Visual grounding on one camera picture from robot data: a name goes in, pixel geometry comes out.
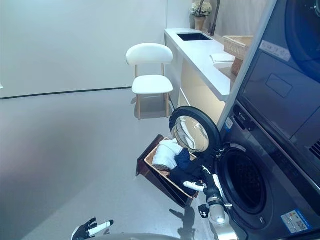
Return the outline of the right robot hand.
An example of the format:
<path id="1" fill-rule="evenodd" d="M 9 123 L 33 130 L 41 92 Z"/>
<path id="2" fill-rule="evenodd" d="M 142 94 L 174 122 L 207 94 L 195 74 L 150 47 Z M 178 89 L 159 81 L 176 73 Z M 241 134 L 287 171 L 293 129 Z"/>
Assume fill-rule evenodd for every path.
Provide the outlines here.
<path id="1" fill-rule="evenodd" d="M 215 183 L 213 175 L 204 165 L 201 166 L 201 170 L 203 175 L 202 181 L 184 181 L 183 186 L 197 192 L 203 192 L 205 189 L 212 188 Z"/>

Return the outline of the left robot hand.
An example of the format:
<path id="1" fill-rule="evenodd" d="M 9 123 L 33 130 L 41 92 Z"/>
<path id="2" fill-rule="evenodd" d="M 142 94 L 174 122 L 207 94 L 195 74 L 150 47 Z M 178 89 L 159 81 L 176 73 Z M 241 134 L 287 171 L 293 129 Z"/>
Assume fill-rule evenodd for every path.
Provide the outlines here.
<path id="1" fill-rule="evenodd" d="M 96 218 L 91 218 L 84 224 L 77 226 L 72 235 L 71 239 L 72 240 L 86 240 L 90 238 L 94 238 L 96 234 L 108 229 L 114 224 L 114 220 L 108 220 L 102 224 L 98 224 L 96 222 Z"/>

